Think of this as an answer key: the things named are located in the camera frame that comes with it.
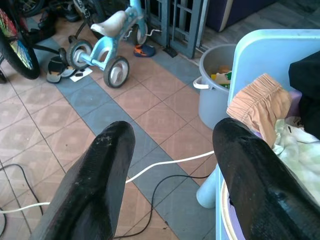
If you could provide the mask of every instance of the plastic bucket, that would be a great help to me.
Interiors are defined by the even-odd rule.
[[[200,89],[198,114],[202,122],[209,128],[228,117],[229,90],[211,79],[211,74],[218,72],[221,65],[232,68],[234,63],[235,44],[223,44],[206,51],[199,63],[201,76],[193,81],[193,86]]]

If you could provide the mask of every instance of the folded clothing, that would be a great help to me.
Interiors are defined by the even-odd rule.
[[[284,119],[276,121],[275,132],[272,150],[320,205],[320,140]]]
[[[276,140],[275,123],[287,116],[291,102],[289,92],[265,73],[238,92],[226,112],[259,132],[272,147]]]

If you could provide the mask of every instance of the tiled floor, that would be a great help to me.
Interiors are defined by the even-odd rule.
[[[66,36],[79,22],[60,19],[57,34],[41,44],[68,46]],[[92,43],[85,28],[81,34]],[[41,202],[49,202],[65,172],[87,149],[95,135],[114,121],[133,126],[136,145],[128,176],[146,166],[191,157],[212,150],[212,131],[198,117],[199,94],[190,83],[200,75],[196,65],[180,56],[169,57],[158,46],[153,58],[136,58],[125,42],[119,54],[130,63],[130,75],[119,89],[108,88],[103,73],[77,83],[63,79],[46,82],[51,53],[36,51],[43,73],[36,80],[17,74],[6,62],[1,68],[10,82],[0,85],[0,162],[19,163]],[[157,183],[169,175],[205,176],[216,159],[204,157],[181,164],[159,166],[125,186],[116,235],[140,231],[150,213]],[[155,212],[149,228],[131,240],[201,240],[214,238],[215,211],[196,200],[200,179],[172,177],[155,195]],[[6,210],[35,203],[23,175],[14,166],[0,171],[0,206]],[[41,218],[39,208],[8,214],[4,240],[26,240]]]

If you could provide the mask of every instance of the sneaker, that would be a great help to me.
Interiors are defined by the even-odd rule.
[[[156,48],[146,44],[137,45],[133,54],[138,58],[150,58],[156,54]]]

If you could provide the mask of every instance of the purple fabric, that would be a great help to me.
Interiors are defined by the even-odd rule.
[[[226,27],[235,24],[239,20],[275,3],[277,0],[234,0]]]
[[[228,0],[211,0],[208,7],[206,25],[220,32]],[[275,3],[277,0],[233,0],[226,27]]]

